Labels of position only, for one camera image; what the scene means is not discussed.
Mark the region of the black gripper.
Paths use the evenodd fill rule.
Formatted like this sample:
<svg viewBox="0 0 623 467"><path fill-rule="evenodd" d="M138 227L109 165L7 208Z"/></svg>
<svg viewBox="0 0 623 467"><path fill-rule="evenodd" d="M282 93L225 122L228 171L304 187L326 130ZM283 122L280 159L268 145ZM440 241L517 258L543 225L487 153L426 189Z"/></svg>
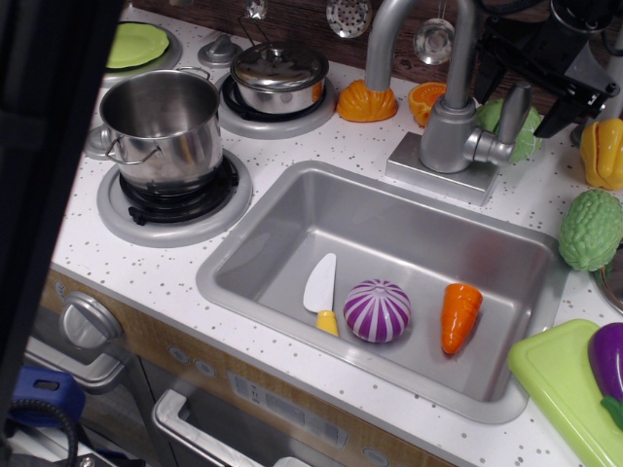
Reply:
<svg viewBox="0 0 623 467"><path fill-rule="evenodd" d="M524 22L490 17L478 42L474 96L485 104L506 72L546 90L555 103L534 131L552 137L577 120L596 117L620 86L594 58L589 38L554 19Z"/></svg>

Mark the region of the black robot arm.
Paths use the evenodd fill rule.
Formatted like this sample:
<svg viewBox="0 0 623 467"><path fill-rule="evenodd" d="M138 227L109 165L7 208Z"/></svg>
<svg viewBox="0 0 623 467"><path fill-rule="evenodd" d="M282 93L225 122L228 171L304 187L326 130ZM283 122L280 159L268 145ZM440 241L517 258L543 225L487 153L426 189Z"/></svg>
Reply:
<svg viewBox="0 0 623 467"><path fill-rule="evenodd" d="M556 97L535 135L549 138L579 118L596 117L620 92L594 58L590 39L605 35L620 1L551 1L549 18L526 22L510 17L524 5L490 6L478 41L480 67L474 94L485 103L511 70Z"/></svg>

